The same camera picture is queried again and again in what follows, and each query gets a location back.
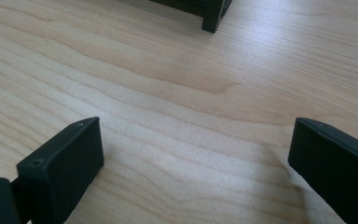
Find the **light wood tabletop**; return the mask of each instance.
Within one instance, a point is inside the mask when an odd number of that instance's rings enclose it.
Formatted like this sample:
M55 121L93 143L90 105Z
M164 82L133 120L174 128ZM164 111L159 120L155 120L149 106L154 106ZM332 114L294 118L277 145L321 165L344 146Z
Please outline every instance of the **light wood tabletop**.
M0 0L0 176L100 117L71 224L344 223L287 164L296 117L358 138L358 0Z

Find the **black frame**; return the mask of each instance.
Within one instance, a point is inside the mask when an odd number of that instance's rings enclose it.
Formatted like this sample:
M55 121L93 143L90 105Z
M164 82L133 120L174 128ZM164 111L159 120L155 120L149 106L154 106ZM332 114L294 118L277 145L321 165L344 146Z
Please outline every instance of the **black frame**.
M202 30L215 33L220 19L225 15L231 0L150 0L174 7L203 18Z

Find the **wooden table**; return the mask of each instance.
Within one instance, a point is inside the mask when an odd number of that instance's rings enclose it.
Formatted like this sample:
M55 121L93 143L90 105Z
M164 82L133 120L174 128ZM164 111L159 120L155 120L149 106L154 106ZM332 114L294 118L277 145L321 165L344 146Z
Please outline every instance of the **wooden table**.
M215 35L146 0L0 0L0 176L101 118L67 223L343 223L287 165L296 117L358 138L358 0L235 0Z

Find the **black object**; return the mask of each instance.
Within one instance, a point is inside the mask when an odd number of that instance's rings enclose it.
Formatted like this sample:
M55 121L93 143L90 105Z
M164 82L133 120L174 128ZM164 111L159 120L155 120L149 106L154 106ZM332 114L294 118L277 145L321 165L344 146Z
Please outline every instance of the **black object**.
M202 30L216 32L232 0L150 0L203 18Z
M69 125L0 178L0 224L62 224L102 166L99 118Z
M347 223L358 224L358 140L312 119L297 119L289 164Z

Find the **wooden surface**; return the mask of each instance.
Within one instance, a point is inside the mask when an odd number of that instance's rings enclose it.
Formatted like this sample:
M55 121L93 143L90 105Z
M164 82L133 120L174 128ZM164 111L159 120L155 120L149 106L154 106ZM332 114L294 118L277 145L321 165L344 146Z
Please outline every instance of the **wooden surface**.
M0 0L0 176L101 118L66 223L343 223L286 158L296 117L358 138L358 0L234 0L215 35L146 0Z

